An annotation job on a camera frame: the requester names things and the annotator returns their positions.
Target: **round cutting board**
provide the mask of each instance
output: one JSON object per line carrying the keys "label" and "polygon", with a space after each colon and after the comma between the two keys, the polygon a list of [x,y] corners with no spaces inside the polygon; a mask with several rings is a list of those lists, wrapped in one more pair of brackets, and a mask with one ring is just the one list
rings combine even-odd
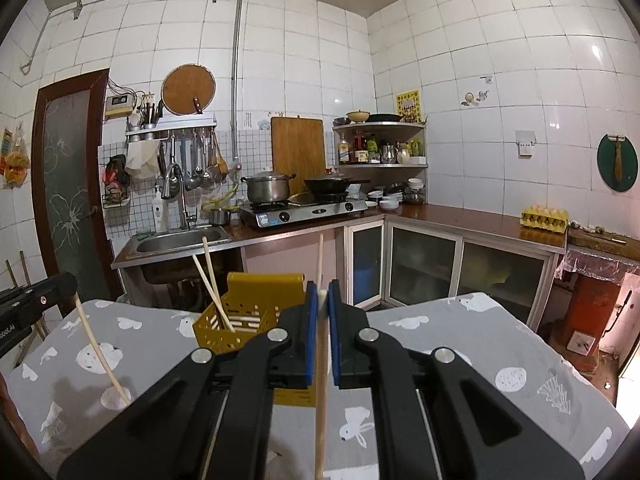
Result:
{"label": "round cutting board", "polygon": [[617,144],[608,136],[602,137],[598,146],[598,171],[613,191],[624,192],[635,184],[638,177],[638,156],[629,139],[625,139],[620,142],[620,158],[616,161]]}
{"label": "round cutting board", "polygon": [[198,98],[200,108],[204,110],[215,93],[216,80],[209,70],[197,64],[175,68],[162,83],[162,102],[175,115],[196,113],[194,97]]}

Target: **wooden board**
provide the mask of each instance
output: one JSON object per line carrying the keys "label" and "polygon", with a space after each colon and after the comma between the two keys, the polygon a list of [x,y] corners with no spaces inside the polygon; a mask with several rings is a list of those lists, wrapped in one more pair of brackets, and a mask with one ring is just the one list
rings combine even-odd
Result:
{"label": "wooden board", "polygon": [[624,258],[640,261],[640,242],[638,240],[612,233],[605,233],[605,236],[613,236],[614,238],[625,240],[626,245],[603,240],[602,238],[597,238],[585,233],[581,229],[573,229],[572,227],[569,227],[568,242],[594,251],[602,251],[603,253],[615,254],[616,256],[623,256]]}
{"label": "wooden board", "polygon": [[200,108],[209,106],[216,93],[216,81],[203,66],[186,64],[174,69],[162,83],[164,106],[175,115],[196,113],[193,98],[197,97]]}
{"label": "wooden board", "polygon": [[292,195],[306,190],[305,179],[324,174],[324,133],[319,119],[271,118],[273,171],[296,174],[289,181]]}

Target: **plastic bag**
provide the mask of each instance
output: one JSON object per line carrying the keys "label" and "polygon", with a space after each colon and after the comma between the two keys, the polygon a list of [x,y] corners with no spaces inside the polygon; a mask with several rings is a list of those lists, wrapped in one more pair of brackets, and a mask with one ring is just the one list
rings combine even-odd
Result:
{"label": "plastic bag", "polygon": [[22,127],[19,127],[15,133],[5,161],[4,179],[7,184],[9,186],[21,186],[27,178],[27,170],[31,167]]}

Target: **silver screw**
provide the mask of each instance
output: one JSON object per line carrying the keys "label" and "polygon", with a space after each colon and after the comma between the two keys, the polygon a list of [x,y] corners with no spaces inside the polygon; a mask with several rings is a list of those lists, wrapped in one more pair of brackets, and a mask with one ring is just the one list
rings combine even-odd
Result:
{"label": "silver screw", "polygon": [[274,343],[279,343],[284,341],[289,336],[286,330],[283,328],[272,328],[267,332],[267,337],[269,341],[273,341]]}
{"label": "silver screw", "polygon": [[453,353],[453,350],[448,348],[438,348],[436,353],[434,354],[436,359],[441,363],[448,364],[456,358],[456,355]]}
{"label": "silver screw", "polygon": [[193,352],[191,352],[191,360],[194,363],[198,363],[201,365],[211,361],[212,357],[213,357],[213,354],[211,350],[209,350],[208,348],[197,348]]}
{"label": "silver screw", "polygon": [[380,333],[375,328],[363,328],[358,332],[358,337],[371,343],[380,337]]}

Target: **soap dispenser bottle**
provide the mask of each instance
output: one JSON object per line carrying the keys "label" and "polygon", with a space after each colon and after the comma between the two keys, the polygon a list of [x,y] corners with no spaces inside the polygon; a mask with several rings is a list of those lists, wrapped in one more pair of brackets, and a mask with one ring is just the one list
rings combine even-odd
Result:
{"label": "soap dispenser bottle", "polygon": [[162,199],[162,190],[156,186],[156,196],[152,200],[154,210],[154,221],[156,222],[156,233],[163,233],[169,230],[169,208],[166,200]]}

